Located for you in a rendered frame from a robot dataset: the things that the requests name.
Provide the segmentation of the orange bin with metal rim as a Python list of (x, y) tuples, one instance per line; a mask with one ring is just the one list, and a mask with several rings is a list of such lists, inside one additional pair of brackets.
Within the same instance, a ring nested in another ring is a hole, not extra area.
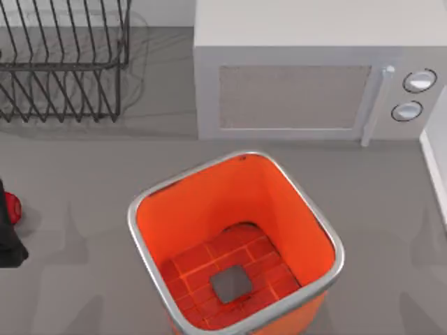
[(174, 335), (302, 335), (345, 261), (315, 202), (259, 151), (162, 181), (127, 221)]

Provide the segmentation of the microwave oven door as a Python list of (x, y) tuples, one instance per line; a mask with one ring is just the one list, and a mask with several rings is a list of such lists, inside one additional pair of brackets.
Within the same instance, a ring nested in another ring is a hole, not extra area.
[(202, 139), (361, 138), (381, 85), (370, 56), (336, 50), (197, 47)]

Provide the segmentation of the pale microwave oven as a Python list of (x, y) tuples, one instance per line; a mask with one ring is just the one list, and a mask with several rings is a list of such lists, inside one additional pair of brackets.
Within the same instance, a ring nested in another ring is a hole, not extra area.
[[(447, 0), (197, 0), (197, 47), (336, 50), (364, 54), (395, 74), (372, 140), (413, 140), (447, 92)], [(404, 90), (404, 78), (431, 69), (433, 87)], [(397, 122), (397, 105), (418, 101), (422, 114)]]

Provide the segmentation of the small microwave knob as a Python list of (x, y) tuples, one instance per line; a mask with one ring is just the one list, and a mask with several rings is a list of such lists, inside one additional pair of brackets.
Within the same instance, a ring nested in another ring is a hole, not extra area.
[(397, 122), (408, 122), (417, 119), (423, 112), (423, 106), (418, 101), (410, 101), (397, 105), (391, 111), (391, 117)]

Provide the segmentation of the red round object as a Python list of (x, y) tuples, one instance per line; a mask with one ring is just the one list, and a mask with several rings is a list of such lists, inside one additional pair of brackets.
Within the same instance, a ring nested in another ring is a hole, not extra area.
[(16, 225), (22, 218), (22, 204), (19, 198), (9, 192), (6, 192), (6, 208), (13, 225)]

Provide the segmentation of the large microwave knob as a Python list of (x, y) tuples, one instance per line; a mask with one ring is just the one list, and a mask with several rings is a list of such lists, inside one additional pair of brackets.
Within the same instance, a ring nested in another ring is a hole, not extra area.
[(436, 82), (437, 74), (431, 69), (424, 69), (409, 73), (402, 85), (405, 91), (419, 94), (433, 87)]

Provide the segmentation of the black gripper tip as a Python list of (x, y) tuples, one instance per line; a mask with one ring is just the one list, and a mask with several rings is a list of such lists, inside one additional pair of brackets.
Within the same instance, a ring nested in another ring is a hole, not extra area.
[(0, 179), (0, 269), (18, 268), (28, 257), (29, 252), (10, 220), (6, 192)]

